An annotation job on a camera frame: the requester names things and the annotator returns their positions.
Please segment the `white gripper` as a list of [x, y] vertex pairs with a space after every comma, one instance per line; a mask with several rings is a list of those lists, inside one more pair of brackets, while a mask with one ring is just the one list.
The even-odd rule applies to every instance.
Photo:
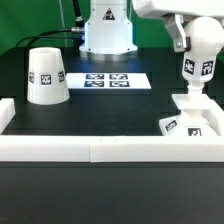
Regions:
[[224, 0], [132, 0], [141, 18], [164, 17], [165, 28], [173, 40], [175, 52], [190, 50], [190, 38], [183, 27], [184, 16], [224, 18]]

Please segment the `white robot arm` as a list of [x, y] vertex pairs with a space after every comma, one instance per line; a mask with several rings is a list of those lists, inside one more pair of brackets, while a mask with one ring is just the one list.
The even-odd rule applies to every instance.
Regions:
[[[182, 23], [208, 16], [224, 20], [224, 0], [131, 0], [141, 18], [163, 20], [173, 39], [174, 51], [190, 48]], [[91, 0], [91, 14], [84, 26], [80, 55], [95, 60], [118, 61], [137, 53], [133, 26], [127, 18], [127, 0]]]

